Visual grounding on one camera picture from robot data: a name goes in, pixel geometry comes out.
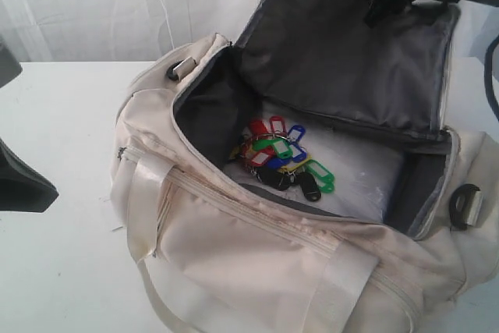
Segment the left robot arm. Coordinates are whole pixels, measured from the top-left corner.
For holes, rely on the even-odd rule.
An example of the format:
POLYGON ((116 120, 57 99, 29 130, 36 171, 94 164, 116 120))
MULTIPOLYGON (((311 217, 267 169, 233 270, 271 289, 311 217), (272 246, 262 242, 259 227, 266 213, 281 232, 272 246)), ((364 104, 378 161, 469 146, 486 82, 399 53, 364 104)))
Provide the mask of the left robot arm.
MULTIPOLYGON (((1 39, 1 87, 23 68, 4 38, 1 39)), ((1 141, 1 211, 44 213, 58 198, 56 187, 1 141)))

